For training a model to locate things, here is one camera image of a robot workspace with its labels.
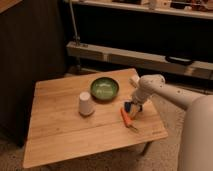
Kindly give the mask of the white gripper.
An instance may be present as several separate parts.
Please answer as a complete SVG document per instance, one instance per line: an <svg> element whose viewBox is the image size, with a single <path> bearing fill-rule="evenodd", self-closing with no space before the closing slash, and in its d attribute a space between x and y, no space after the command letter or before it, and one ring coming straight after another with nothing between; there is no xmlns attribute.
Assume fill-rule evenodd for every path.
<svg viewBox="0 0 213 171"><path fill-rule="evenodd" d="M127 101L124 103L124 109L126 112L131 111L131 107L134 104L144 104L149 97L149 94L146 92L143 92L141 90L136 90L132 94L132 101ZM135 117L139 112L143 110L143 107L141 105L134 105L132 108L132 117Z"/></svg>

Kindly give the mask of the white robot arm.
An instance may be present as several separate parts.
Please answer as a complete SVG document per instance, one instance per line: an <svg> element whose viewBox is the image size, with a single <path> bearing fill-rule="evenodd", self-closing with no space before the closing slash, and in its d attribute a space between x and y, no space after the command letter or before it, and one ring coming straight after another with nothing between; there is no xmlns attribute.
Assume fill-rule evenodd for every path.
<svg viewBox="0 0 213 171"><path fill-rule="evenodd" d="M132 102L143 105L157 94L186 111L178 156L178 171L213 171L213 95L171 86L160 74L130 77Z"/></svg>

